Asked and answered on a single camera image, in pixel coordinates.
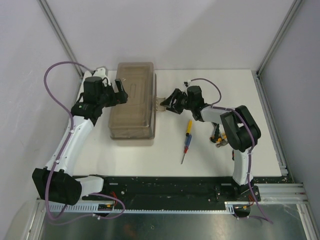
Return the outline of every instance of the gray floor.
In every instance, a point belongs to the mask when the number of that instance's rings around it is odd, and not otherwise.
[[[134,214],[113,220],[85,217],[63,226],[47,218],[42,240],[306,240],[296,205],[264,205],[274,224],[257,219],[236,220],[224,214]],[[254,207],[251,214],[258,214]],[[65,213],[61,222],[79,216]]]

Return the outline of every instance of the white table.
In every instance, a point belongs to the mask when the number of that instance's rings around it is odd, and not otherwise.
[[[207,78],[220,88],[222,100],[217,106],[246,105],[261,130],[261,138],[253,150],[252,174],[255,177],[281,176],[276,152],[269,134],[263,109],[250,70],[157,70],[157,97],[168,97],[175,88],[193,78]],[[114,80],[116,71],[109,71]],[[207,103],[218,99],[217,90],[205,81],[193,82],[202,89]],[[110,108],[105,108],[87,138],[74,169],[74,175],[222,177],[234,171],[229,145],[216,148],[209,141],[210,122],[193,121],[192,141],[183,165],[183,147],[189,111],[181,115],[157,112],[153,146],[118,146],[110,138]]]

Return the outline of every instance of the screwdriver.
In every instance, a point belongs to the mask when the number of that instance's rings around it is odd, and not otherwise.
[[[181,164],[184,162],[186,153],[187,153],[187,151],[188,151],[188,149],[189,149],[189,145],[190,145],[191,139],[192,139],[192,135],[189,134],[189,135],[186,137],[186,140],[185,140],[184,151],[183,151],[183,157],[182,157],[182,160],[181,160]]]
[[[189,123],[188,123],[188,127],[186,128],[186,138],[185,138],[185,143],[184,143],[184,151],[183,151],[183,157],[182,157],[182,160],[181,160],[181,164],[184,162],[184,159],[185,159],[185,155],[189,149],[189,145],[190,145],[190,142],[191,142],[191,128],[192,128],[192,120],[189,120]]]

